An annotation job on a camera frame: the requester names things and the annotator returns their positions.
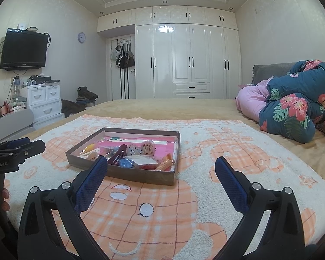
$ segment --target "screw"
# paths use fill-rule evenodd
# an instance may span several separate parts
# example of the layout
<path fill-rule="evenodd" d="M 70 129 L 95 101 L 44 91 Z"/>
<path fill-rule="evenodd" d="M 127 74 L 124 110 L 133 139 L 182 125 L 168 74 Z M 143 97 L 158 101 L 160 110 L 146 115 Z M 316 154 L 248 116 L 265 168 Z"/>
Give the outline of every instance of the screw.
<path fill-rule="evenodd" d="M 37 190 L 38 190 L 38 188 L 37 188 L 37 187 L 32 187 L 32 188 L 30 189 L 30 192 L 31 192 L 31 193 L 36 193 L 36 192 L 37 192 Z"/>
<path fill-rule="evenodd" d="M 286 188 L 284 189 L 284 191 L 285 191 L 287 194 L 292 194 L 292 193 L 293 193 L 292 189 L 289 188 L 289 187 L 286 187 Z"/>
<path fill-rule="evenodd" d="M 253 187 L 253 189 L 255 189 L 255 190 L 259 190 L 259 189 L 261 189 L 261 185 L 259 184 L 259 183 L 253 183 L 252 184 L 252 187 Z"/>
<path fill-rule="evenodd" d="M 62 183 L 62 185 L 61 185 L 61 188 L 64 190 L 67 190 L 69 187 L 71 187 L 70 182 L 65 182 L 65 183 Z"/>

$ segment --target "gray headboard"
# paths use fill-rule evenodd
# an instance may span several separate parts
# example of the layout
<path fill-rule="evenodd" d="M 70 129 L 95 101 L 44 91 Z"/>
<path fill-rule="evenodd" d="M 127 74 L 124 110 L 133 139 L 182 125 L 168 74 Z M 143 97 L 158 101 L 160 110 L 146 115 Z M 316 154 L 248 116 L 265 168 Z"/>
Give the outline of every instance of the gray headboard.
<path fill-rule="evenodd" d="M 281 77 L 287 75 L 294 64 L 295 63 L 277 63 L 270 65 L 255 65 L 253 67 L 252 84 L 258 84 L 260 81 L 269 79 L 271 76 Z"/>

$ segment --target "blue gripper pad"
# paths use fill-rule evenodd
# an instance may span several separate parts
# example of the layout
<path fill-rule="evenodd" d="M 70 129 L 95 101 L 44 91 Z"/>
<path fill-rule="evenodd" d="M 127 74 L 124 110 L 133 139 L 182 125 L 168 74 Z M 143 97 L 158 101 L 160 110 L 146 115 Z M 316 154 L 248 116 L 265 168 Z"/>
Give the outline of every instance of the blue gripper pad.
<path fill-rule="evenodd" d="M 107 159 L 105 157 L 99 156 L 94 163 L 95 165 L 93 165 L 76 192 L 75 211 L 78 215 L 88 210 L 91 201 L 107 173 Z"/>
<path fill-rule="evenodd" d="M 247 193 L 234 175 L 232 167 L 226 162 L 225 158 L 223 159 L 219 157 L 216 160 L 216 175 L 235 210 L 245 214 L 249 210 Z"/>
<path fill-rule="evenodd" d="M 30 143 L 29 138 L 21 138 L 18 140 L 11 141 L 7 144 L 8 149 L 15 149 L 19 146 L 26 145 L 27 143 Z"/>

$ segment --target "floral comforter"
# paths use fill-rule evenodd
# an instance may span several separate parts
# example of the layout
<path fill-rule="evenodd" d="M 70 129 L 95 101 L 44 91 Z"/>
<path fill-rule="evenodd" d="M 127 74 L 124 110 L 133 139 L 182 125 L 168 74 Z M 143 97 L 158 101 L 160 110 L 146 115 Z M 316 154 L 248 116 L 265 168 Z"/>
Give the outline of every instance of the floral comforter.
<path fill-rule="evenodd" d="M 325 117 L 325 63 L 309 69 L 297 62 L 288 75 L 267 84 L 267 104 L 259 114 L 260 130 L 300 143 L 312 140 L 315 127 Z"/>

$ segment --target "hand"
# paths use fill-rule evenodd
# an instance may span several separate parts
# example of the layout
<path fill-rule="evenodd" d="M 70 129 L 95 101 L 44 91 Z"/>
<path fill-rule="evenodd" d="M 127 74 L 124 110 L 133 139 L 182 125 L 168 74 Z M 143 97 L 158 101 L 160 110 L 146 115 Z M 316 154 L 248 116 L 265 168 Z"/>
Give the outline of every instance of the hand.
<path fill-rule="evenodd" d="M 2 192 L 1 192 L 1 196 L 4 198 L 4 199 L 8 199 L 10 197 L 10 193 L 7 189 L 3 189 Z M 2 210 L 4 211 L 9 211 L 10 209 L 10 205 L 8 204 L 8 202 L 4 201 L 2 204 L 1 204 L 1 208 Z"/>

